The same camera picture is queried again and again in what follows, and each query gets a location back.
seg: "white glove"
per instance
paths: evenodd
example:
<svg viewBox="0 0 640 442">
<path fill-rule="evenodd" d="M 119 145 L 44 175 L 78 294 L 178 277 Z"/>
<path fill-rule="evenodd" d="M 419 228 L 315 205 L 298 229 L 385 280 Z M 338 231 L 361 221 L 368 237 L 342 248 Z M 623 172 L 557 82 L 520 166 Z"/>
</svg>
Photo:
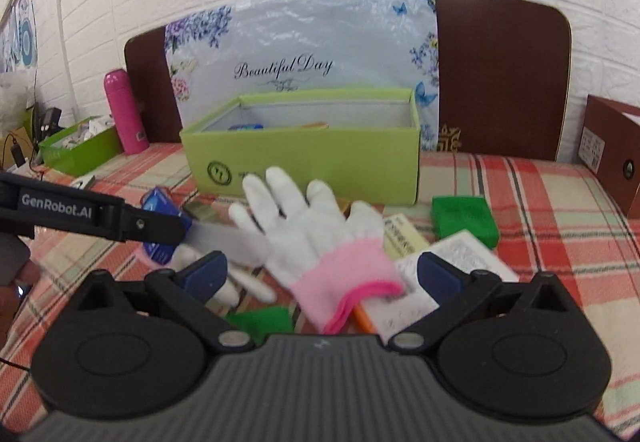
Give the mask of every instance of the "white glove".
<svg viewBox="0 0 640 442">
<path fill-rule="evenodd" d="M 382 216 L 373 207 L 354 202 L 345 219 L 324 182 L 308 184 L 307 203 L 281 168 L 267 169 L 266 180 L 271 190 L 254 175 L 242 181 L 271 244 L 265 266 L 321 332 L 337 333 L 364 298 L 402 294 L 402 280 L 382 249 Z M 240 229 L 259 231 L 242 205 L 233 203 L 229 216 Z"/>
<path fill-rule="evenodd" d="M 180 271 L 203 256 L 203 253 L 194 249 L 190 245 L 181 244 L 175 249 L 171 262 L 169 262 L 167 266 L 175 271 Z M 263 283 L 256 277 L 248 274 L 243 269 L 234 266 L 229 260 L 226 262 L 226 268 L 227 279 L 213 296 L 218 303 L 229 307 L 238 306 L 240 302 L 240 295 L 232 281 L 244 287 L 248 294 L 254 296 L 261 303 L 275 303 L 276 293 L 266 283 Z"/>
</svg>

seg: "light green shoebox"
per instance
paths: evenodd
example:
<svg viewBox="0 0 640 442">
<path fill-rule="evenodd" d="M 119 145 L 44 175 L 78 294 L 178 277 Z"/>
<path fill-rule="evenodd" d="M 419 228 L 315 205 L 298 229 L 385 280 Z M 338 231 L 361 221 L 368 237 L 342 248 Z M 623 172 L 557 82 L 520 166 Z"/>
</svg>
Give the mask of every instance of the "light green shoebox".
<svg viewBox="0 0 640 442">
<path fill-rule="evenodd" d="M 324 122 L 328 128 L 302 127 Z M 239 124 L 264 129 L 228 131 Z M 180 133 L 201 193 L 243 196 L 242 178 L 283 168 L 337 197 L 410 205 L 420 125 L 411 89 L 321 89 L 242 95 Z"/>
</svg>

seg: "pink glove cuff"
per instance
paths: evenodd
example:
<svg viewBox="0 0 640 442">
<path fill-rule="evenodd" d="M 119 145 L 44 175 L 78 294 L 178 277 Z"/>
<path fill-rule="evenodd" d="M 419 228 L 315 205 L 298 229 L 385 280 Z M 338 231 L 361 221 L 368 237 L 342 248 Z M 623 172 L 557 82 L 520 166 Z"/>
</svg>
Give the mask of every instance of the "pink glove cuff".
<svg viewBox="0 0 640 442">
<path fill-rule="evenodd" d="M 404 285 L 380 240 L 359 239 L 324 256 L 290 290 L 318 330 L 336 334 L 357 303 L 402 295 Z"/>
</svg>

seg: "gray ribbed surface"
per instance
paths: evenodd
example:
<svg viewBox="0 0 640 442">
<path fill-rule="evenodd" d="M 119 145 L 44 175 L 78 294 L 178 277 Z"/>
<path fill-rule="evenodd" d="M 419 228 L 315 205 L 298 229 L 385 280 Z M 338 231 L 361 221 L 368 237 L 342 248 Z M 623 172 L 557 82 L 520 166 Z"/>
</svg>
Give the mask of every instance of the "gray ribbed surface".
<svg viewBox="0 0 640 442">
<path fill-rule="evenodd" d="M 374 337 L 274 336 L 222 357 L 188 399 L 128 422 L 48 416 L 29 442 L 611 442 L 591 418 L 523 427 L 453 401 L 419 358 Z"/>
</svg>

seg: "silver screw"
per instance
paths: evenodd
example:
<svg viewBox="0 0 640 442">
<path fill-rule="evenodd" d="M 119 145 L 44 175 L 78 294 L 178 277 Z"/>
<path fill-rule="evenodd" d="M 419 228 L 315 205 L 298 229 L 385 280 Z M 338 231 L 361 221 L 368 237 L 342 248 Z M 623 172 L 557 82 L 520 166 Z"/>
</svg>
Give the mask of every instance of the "silver screw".
<svg viewBox="0 0 640 442">
<path fill-rule="evenodd" d="M 251 337 L 246 332 L 240 330 L 227 330 L 218 336 L 218 340 L 222 346 L 227 348 L 240 348 L 249 344 Z"/>
<path fill-rule="evenodd" d="M 414 348 L 420 348 L 424 344 L 424 337 L 415 332 L 403 332 L 394 337 L 394 344 L 398 348 L 412 350 Z"/>
</svg>

